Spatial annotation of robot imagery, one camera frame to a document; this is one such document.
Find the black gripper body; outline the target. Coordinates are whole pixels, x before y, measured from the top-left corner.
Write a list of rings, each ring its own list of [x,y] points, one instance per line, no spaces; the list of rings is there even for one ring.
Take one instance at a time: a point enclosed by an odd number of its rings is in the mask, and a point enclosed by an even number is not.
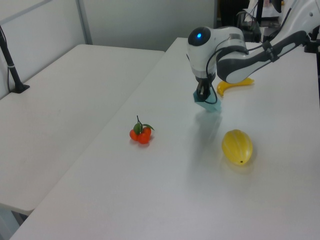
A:
[[[198,82],[198,87],[207,86],[211,87],[214,79],[216,78],[216,74],[209,74],[206,77],[197,77],[195,76],[196,81]]]

